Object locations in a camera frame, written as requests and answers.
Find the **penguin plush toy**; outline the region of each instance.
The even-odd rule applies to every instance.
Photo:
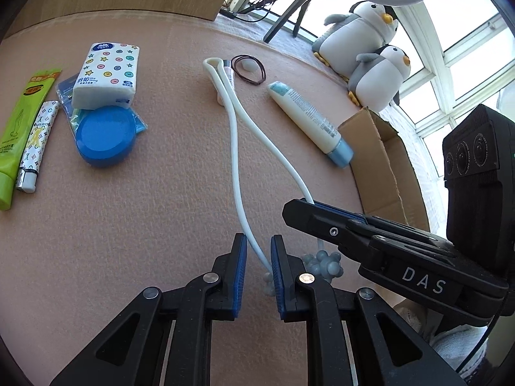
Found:
[[[360,1],[350,14],[332,14],[325,25],[333,24],[312,45],[316,58],[331,67],[345,81],[358,66],[356,56],[372,53],[391,42],[398,20],[390,6]]]
[[[349,98],[357,106],[379,113],[393,100],[411,72],[408,56],[396,46],[386,45],[374,53],[356,56],[359,63],[349,79]]]

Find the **cardboard box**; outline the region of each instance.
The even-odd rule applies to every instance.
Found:
[[[351,168],[365,214],[429,232],[420,186],[397,131],[368,109],[338,130],[354,150]]]

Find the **blue plastic packet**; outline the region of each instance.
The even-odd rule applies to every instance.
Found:
[[[74,109],[71,106],[71,95],[73,93],[73,86],[79,74],[75,74],[74,76],[61,81],[57,85],[57,96],[63,106],[63,110],[66,113],[66,117],[68,118],[68,123],[70,124],[71,131],[75,137],[77,133],[77,128],[79,127],[80,122],[86,117],[92,110],[80,110]],[[141,120],[139,114],[137,114],[132,108],[128,108],[132,115],[134,116],[134,120],[136,121],[136,134],[139,132],[143,132],[148,128],[147,124]]]

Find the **green tube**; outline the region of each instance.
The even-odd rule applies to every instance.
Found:
[[[0,139],[0,210],[11,207],[12,191],[35,117],[60,69],[38,71],[18,99]]]

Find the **white cap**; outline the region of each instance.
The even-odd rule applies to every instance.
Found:
[[[25,193],[35,192],[35,180],[38,178],[38,173],[34,171],[18,171],[18,178],[16,180],[16,189],[24,191]]]

